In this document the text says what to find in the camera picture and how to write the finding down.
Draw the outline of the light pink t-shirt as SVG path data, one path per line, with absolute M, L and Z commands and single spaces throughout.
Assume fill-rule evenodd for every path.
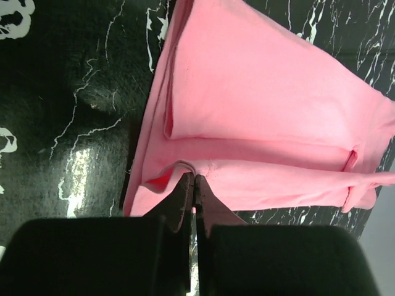
M 394 102 L 243 1 L 177 1 L 123 212 L 146 214 L 185 173 L 231 210 L 370 209 Z

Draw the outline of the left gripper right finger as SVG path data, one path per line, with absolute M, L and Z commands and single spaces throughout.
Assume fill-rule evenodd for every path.
M 336 226 L 250 225 L 195 179 L 201 295 L 378 295 L 355 238 Z

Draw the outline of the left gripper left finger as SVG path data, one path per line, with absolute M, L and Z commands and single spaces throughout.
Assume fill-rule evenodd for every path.
M 1 259 L 2 295 L 185 295 L 194 177 L 139 218 L 24 223 Z

